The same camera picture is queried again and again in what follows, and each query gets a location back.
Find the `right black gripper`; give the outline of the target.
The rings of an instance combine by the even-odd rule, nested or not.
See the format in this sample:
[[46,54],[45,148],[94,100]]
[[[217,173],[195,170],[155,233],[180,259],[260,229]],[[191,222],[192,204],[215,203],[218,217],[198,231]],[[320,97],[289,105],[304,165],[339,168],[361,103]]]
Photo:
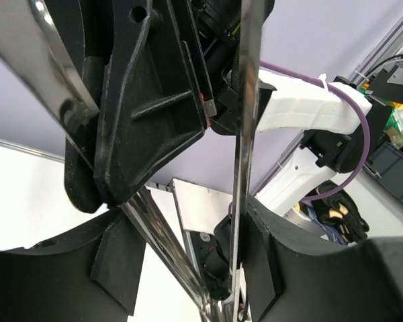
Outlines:
[[212,95],[212,129],[235,133],[240,1],[46,5],[79,72],[88,60],[104,67],[110,59],[94,170],[104,202],[127,202],[198,141],[208,126],[204,103]]

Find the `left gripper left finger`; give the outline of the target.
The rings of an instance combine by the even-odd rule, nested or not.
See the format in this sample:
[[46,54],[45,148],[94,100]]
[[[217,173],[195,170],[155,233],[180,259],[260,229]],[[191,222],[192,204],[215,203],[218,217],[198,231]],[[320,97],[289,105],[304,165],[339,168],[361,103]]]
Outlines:
[[126,321],[146,242],[108,211],[25,249],[0,251],[0,321]]

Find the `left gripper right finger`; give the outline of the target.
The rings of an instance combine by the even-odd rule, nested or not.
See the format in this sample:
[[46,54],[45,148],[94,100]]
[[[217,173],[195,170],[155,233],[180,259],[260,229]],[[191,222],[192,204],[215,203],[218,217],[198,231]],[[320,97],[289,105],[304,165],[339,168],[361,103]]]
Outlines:
[[403,321],[403,237],[342,246],[250,197],[241,257],[254,321]]

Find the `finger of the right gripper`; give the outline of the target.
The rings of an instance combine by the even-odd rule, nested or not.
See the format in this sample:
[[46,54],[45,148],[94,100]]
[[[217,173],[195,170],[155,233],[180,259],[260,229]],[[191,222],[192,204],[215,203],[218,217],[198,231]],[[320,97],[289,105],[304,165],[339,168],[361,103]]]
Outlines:
[[[84,85],[99,110],[103,110],[105,78],[109,62],[109,57],[88,56],[83,63]],[[73,206],[84,213],[95,213],[102,204],[93,170],[69,141],[66,141],[65,146],[64,189]]]

